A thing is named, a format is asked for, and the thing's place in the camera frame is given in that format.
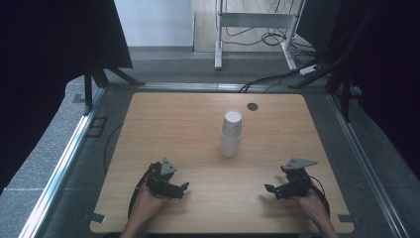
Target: wooden tabletop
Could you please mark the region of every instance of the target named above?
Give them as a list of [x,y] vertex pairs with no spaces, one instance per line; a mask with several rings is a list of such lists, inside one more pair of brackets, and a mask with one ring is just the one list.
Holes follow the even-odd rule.
[[[255,103],[258,110],[247,108]],[[238,155],[218,150],[224,114],[243,115]],[[171,200],[146,226],[149,233],[308,233],[317,229],[291,200],[277,200],[264,184],[287,183],[280,166],[291,158],[318,165],[306,172],[325,188],[339,233],[346,203],[301,95],[152,93],[133,96],[92,221],[94,232],[122,231],[133,190],[151,163],[168,158],[178,171],[171,183],[190,182],[183,199]]]

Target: white cup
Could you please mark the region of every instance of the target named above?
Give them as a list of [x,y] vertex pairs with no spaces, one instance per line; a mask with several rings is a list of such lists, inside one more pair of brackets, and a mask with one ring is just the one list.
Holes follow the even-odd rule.
[[223,134],[220,135],[219,150],[225,157],[234,157],[238,154],[241,145],[242,135],[236,139],[226,138]]
[[237,139],[242,135],[242,114],[238,110],[229,110],[225,113],[222,135],[227,139]]

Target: white wall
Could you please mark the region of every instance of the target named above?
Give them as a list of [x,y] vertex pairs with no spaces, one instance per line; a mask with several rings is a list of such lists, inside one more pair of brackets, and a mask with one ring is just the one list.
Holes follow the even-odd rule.
[[191,47],[190,0],[115,0],[129,47]]

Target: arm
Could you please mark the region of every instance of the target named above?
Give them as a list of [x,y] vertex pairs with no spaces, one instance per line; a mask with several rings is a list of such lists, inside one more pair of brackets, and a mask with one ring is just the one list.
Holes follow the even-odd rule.
[[303,212],[314,222],[323,238],[339,237],[324,204],[314,190],[309,189],[306,196],[293,196],[291,199],[296,201]]
[[142,226],[155,216],[169,198],[155,197],[148,187],[143,184],[133,206],[133,211],[120,238],[138,237]]

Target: floor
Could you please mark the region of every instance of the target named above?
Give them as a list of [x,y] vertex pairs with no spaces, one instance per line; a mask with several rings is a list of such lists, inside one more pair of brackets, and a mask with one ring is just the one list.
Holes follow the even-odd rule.
[[[177,16],[179,17],[177,23],[183,23],[182,27],[179,27],[178,24],[170,26],[168,21],[161,17],[161,22],[156,22],[156,24],[160,24],[162,29],[180,29],[177,31],[157,31],[157,28],[149,29],[146,34],[147,39],[138,38],[139,35],[136,36],[137,30],[133,32],[133,29],[137,28],[130,25],[130,19],[134,22],[142,21],[141,14],[134,16],[136,11],[133,11],[133,17],[130,18],[128,17],[129,13],[125,12],[134,10],[130,8],[131,4],[134,3],[122,0],[116,0],[115,2],[127,42],[129,47],[131,47],[133,61],[208,60],[211,62],[211,59],[214,57],[212,40],[209,43],[202,41],[203,43],[201,44],[199,40],[196,40],[196,34],[199,31],[197,29],[206,29],[205,32],[212,32],[210,35],[213,36],[213,27],[199,28],[200,24],[204,24],[204,21],[200,22],[202,20],[200,20],[200,11],[198,9],[204,9],[204,5],[208,4],[207,13],[204,15],[207,15],[207,18],[212,19],[211,22],[213,22],[215,1],[206,1],[206,3],[201,3],[204,1],[197,0],[192,2],[179,1],[176,7],[179,12],[184,13],[182,14],[184,18]],[[269,6],[273,1],[262,2],[267,4],[265,9],[269,9],[266,6]],[[284,1],[284,9],[287,9],[289,2]],[[232,7],[235,6],[238,10],[242,9],[242,11],[251,11],[251,6],[253,5],[251,1],[236,1],[236,4],[234,4],[234,1],[229,1],[229,4],[231,3],[233,4]],[[141,4],[145,4],[145,8],[148,4],[147,7],[151,9],[151,15],[157,16],[158,12],[168,11],[169,1],[149,0],[143,1]],[[182,31],[184,31],[184,34],[180,36],[179,33]],[[270,52],[258,49],[258,46],[246,47],[245,50],[243,46],[237,47],[237,49],[224,49],[227,52],[231,52],[231,54],[225,55],[225,59],[272,60],[278,58],[277,52],[279,48],[271,49]],[[110,111],[115,109],[116,105],[113,105],[113,102],[109,100],[120,98],[127,106],[130,95],[133,93],[133,89],[126,87],[126,83],[121,78],[115,77],[109,72],[107,73],[118,90],[104,92],[102,95],[104,102],[101,105],[107,106],[101,106],[101,109],[96,112],[97,117],[108,115]],[[205,88],[214,86],[214,84],[183,83],[179,84],[179,86],[184,89],[205,90]],[[237,80],[234,83],[237,83],[236,85],[238,86],[243,82]],[[336,114],[335,106],[337,105],[334,103],[336,100],[330,100],[328,95],[325,95],[320,90],[325,81],[318,81],[317,83],[312,85],[313,87],[310,90],[300,93],[305,94],[307,98],[320,138],[329,159],[331,159],[336,177],[357,224],[357,230],[354,233],[342,234],[341,237],[416,237],[420,234],[420,229],[417,226],[420,222],[418,218],[419,208],[416,205],[420,198],[419,180],[406,167],[399,154],[380,129],[365,115],[357,101],[352,101],[351,103],[351,124],[347,124],[343,122],[340,115]],[[2,231],[2,237],[18,237],[23,228],[31,230],[34,226],[40,227],[37,235],[33,234],[31,236],[31,232],[25,233],[25,231],[23,233],[27,234],[27,237],[56,237],[57,235],[60,237],[100,237],[100,235],[91,234],[88,231],[80,231],[80,236],[77,236],[77,232],[71,228],[86,227],[86,224],[88,224],[89,215],[93,212],[91,204],[95,203],[95,197],[97,197],[101,187],[101,181],[95,180],[95,178],[103,178],[105,175],[103,169],[105,166],[98,165],[102,165],[104,161],[107,161],[107,158],[110,158],[109,154],[108,157],[103,157],[102,155],[104,145],[105,155],[112,152],[107,151],[107,149],[111,150],[111,148],[106,147],[107,138],[102,138],[101,143],[98,143],[97,139],[95,139],[97,131],[90,128],[87,131],[83,131],[86,135],[90,135],[88,141],[79,148],[79,152],[76,155],[70,155],[71,152],[68,146],[71,146],[71,144],[68,143],[81,140],[77,138],[80,135],[73,133],[77,132],[77,128],[83,123],[87,123],[86,118],[83,119],[81,117],[84,111],[83,86],[82,78],[76,78],[67,86],[62,108],[55,115],[50,127],[22,169],[1,195],[0,215],[3,218],[0,221],[0,230]],[[159,87],[162,89],[163,87],[168,87],[168,85],[152,83],[149,90],[159,90]],[[257,86],[255,91],[264,92],[266,88],[267,85],[265,87]],[[273,92],[284,93],[284,88],[275,87]],[[110,145],[115,143],[115,140],[118,138],[118,131],[115,134],[112,134],[112,132],[124,120],[125,107],[118,109],[122,110],[122,113],[110,119],[110,126],[107,127],[108,131],[105,132],[108,133],[107,135],[112,135],[112,137],[109,137]],[[87,156],[83,156],[83,153],[80,153],[85,150],[89,151],[86,154],[89,155],[88,158],[84,158]],[[43,191],[45,191],[46,184],[49,182],[49,184],[53,183],[50,179],[55,168],[59,168],[57,167],[59,166],[58,162],[63,157],[70,158],[71,156],[83,158],[84,160],[74,161],[71,167],[68,166],[68,173],[62,174],[62,178],[59,178],[62,179],[62,184],[57,183],[55,185],[55,191],[57,192],[55,200],[47,201],[52,206],[51,210],[39,209],[46,215],[45,222],[31,220],[30,215],[34,207],[40,207],[37,202]],[[83,168],[95,169],[92,172],[83,171]],[[73,176],[78,171],[83,171],[85,177]],[[77,209],[78,212],[69,212],[68,214],[60,212]],[[68,224],[67,228],[63,228],[60,225],[64,222]]]

